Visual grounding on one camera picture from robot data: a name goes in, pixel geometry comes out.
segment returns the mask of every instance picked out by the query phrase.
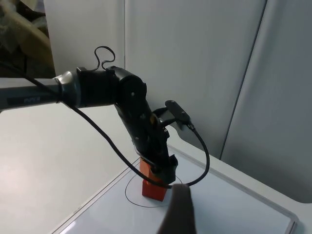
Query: white table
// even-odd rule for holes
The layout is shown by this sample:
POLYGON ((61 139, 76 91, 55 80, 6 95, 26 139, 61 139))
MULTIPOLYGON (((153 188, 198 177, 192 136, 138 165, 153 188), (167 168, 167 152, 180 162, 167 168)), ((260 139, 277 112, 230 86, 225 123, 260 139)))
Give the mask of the white table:
MULTIPOLYGON (((113 107, 85 109, 129 158, 137 155, 113 107)), ((62 104, 0 114, 0 233, 48 233, 126 166, 83 119, 62 104)), ((169 144, 204 153, 168 129, 169 144)), ((296 234, 312 233, 312 204, 298 203, 211 157, 211 168, 296 214, 296 234)))

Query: black cable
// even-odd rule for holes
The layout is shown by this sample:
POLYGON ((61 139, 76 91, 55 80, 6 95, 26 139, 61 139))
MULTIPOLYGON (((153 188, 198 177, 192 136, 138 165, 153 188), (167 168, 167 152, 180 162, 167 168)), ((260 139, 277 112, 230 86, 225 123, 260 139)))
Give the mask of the black cable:
POLYGON ((188 125, 188 128, 195 134, 195 136, 199 140, 200 144, 204 148, 205 155, 206 155, 206 167, 205 167, 204 173, 200 177, 198 177, 197 179, 193 180, 192 182, 187 183, 188 186, 192 186, 194 184, 197 184, 199 181, 201 181, 207 175, 209 168, 210 168, 210 158, 209 158, 209 152, 208 152, 207 146, 206 146, 204 140, 199 135, 199 133, 196 131, 194 125, 191 123, 188 125))
MULTIPOLYGON (((166 184, 162 184, 159 182, 156 182, 150 178, 148 178, 146 175, 144 175, 142 172, 140 172, 134 165, 132 165, 131 162, 129 162, 126 157, 119 151, 119 149, 117 148, 117 146, 113 143, 113 141, 110 139, 110 137, 93 121, 91 120, 84 112, 82 112, 81 110, 79 110, 77 107, 75 107, 74 105, 72 105, 72 102, 70 100, 64 100, 63 98, 60 97, 60 95, 51 90, 50 88, 48 88, 47 86, 45 86, 44 84, 40 83, 39 81, 35 80, 34 78, 31 78, 29 76, 27 76, 26 74, 23 74, 23 72, 18 71, 17 69, 10 67, 2 62, 0 62, 0 65, 11 70, 11 71, 15 71, 17 74, 23 76, 26 80, 28 80, 29 82, 33 83, 34 85, 38 86, 39 88, 41 88, 42 90, 50 93, 51 95, 59 98, 65 105, 67 105, 69 108, 71 108, 73 111, 75 111, 78 115, 80 115, 82 118, 84 118, 95 130, 97 130, 98 133, 101 134, 101 136, 103 136, 107 142, 109 143, 109 145, 112 147, 112 149, 115 151, 115 153, 118 155, 118 157, 132 170, 134 171, 138 176, 140 176, 142 179, 150 182, 153 185, 162 187, 162 188, 166 188, 166 189, 170 189, 172 186, 171 185, 166 185, 166 184)), ((189 129, 196 135, 196 137, 198 138, 198 140, 200 141, 201 145, 204 148, 205 154, 206 154, 206 168, 204 173, 198 177, 197 179, 195 179, 192 182, 187 183, 188 186, 192 186, 196 183, 198 183, 199 181, 201 181, 206 174, 209 171, 209 167, 210 167, 210 159, 209 159, 209 152, 208 149, 206 147, 205 142, 203 141, 203 139, 201 138, 201 136, 199 135, 199 133, 196 131, 195 127, 193 124, 189 124, 188 125, 189 129)))
POLYGON ((102 63, 101 63, 101 66, 104 70, 106 70, 106 68, 104 67, 104 64, 105 63, 108 63, 108 62, 114 62, 115 61, 115 53, 113 52, 113 50, 111 48, 109 48, 108 46, 99 46, 97 47, 95 50, 94 50, 94 55, 96 56, 97 58, 97 67, 95 69, 92 69, 92 70, 89 70, 90 72, 94 72, 96 71, 98 68, 99 68, 99 65, 100 65, 100 61, 99 61, 99 58, 98 58, 98 54, 97 54, 97 50, 100 49, 100 48, 103 48, 103 49, 106 49, 108 50, 109 52, 112 53, 112 55, 114 56, 112 60, 104 60, 102 63))

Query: white panel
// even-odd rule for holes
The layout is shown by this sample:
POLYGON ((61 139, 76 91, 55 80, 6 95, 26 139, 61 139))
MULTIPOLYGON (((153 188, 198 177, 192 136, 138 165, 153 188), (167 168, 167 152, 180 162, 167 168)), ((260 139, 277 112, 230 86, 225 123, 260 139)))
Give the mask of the white panel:
MULTIPOLYGON (((219 157, 264 0, 126 0, 126 69, 176 100, 219 157)), ((186 133, 180 136, 199 145, 186 133)))
MULTIPOLYGON (((203 169, 176 156, 179 161, 177 176, 187 182, 203 169)), ((84 211, 61 234, 145 234, 156 233, 166 214, 168 203, 144 198, 142 179, 129 188, 134 172, 129 172, 118 183, 84 211), (140 207, 130 203, 126 196, 136 196, 140 207)), ((285 234, 289 233, 291 218, 257 200, 234 185, 209 173, 203 181, 191 187, 198 234, 285 234)))
MULTIPOLYGON (((100 45, 116 53, 114 65, 124 67, 124 0, 45 0, 45 11, 57 74, 78 66, 96 66, 100 45)), ((111 58, 99 51, 100 58, 111 58)))
POLYGON ((312 202, 312 1, 269 1, 222 160, 312 202))

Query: orange block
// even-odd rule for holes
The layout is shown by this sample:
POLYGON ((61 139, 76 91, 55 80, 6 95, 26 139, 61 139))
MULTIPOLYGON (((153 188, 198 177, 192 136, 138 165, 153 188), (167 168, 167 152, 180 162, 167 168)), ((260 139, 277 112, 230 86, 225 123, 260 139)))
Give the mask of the orange block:
MULTIPOLYGON (((142 159, 140 159, 140 171, 148 178, 162 183, 162 180, 154 176, 151 172, 151 166, 148 163, 144 162, 142 159)), ((142 195, 145 197, 158 201, 163 201, 166 192, 167 189, 151 184, 146 180, 143 180, 142 182, 142 195)))

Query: black circle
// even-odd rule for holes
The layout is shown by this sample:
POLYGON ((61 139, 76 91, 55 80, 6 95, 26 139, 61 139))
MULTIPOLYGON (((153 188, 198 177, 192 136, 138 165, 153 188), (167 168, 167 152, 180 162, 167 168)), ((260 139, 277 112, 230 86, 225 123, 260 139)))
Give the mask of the black circle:
POLYGON ((134 205, 136 205, 136 206, 144 207, 144 208, 157 208, 157 207, 165 207, 165 206, 168 206, 168 205, 163 205, 163 206, 142 206, 142 205, 136 204, 136 203, 134 203, 133 201, 131 201, 131 200, 128 198, 126 191, 127 191, 127 187, 128 187, 128 185, 130 184, 131 180, 133 180, 133 178, 136 177, 136 176, 138 176, 138 175, 135 174, 135 175, 129 180, 129 182, 128 182, 126 188, 125 188, 125 196, 126 196, 127 200, 128 200, 130 203, 132 203, 132 204, 134 204, 134 205))

